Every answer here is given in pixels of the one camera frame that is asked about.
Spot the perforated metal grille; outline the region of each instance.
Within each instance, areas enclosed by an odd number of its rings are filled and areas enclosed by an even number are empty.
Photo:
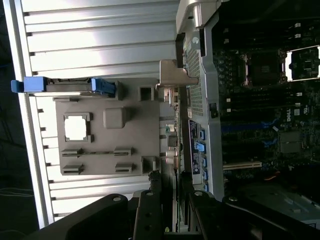
[[[190,49],[187,54],[188,73],[190,77],[200,77],[199,53],[195,49]],[[198,85],[190,86],[190,100],[192,114],[203,116],[201,82]]]

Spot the metal side panel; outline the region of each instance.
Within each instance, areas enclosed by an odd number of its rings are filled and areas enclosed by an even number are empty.
[[[179,0],[3,3],[20,81],[36,75],[158,78],[159,61],[176,59]],[[40,228],[107,194],[131,198],[133,192],[149,188],[148,176],[62,176],[53,98],[19,94],[19,102]]]

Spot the dark background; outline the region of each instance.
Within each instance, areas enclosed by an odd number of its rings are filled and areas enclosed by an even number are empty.
[[[33,188],[19,99],[11,92],[10,81],[15,79],[15,72],[0,2],[0,240],[18,240],[38,229],[38,219],[33,196],[3,196],[33,195]]]

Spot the pcie slot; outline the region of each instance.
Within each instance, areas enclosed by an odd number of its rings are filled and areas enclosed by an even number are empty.
[[[262,162],[260,161],[246,161],[240,163],[228,163],[223,165],[223,171],[235,170],[235,169],[251,169],[261,168]]]

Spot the motherboard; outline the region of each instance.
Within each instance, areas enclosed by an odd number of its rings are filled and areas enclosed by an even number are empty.
[[[212,31],[225,180],[320,163],[318,33],[293,21]]]

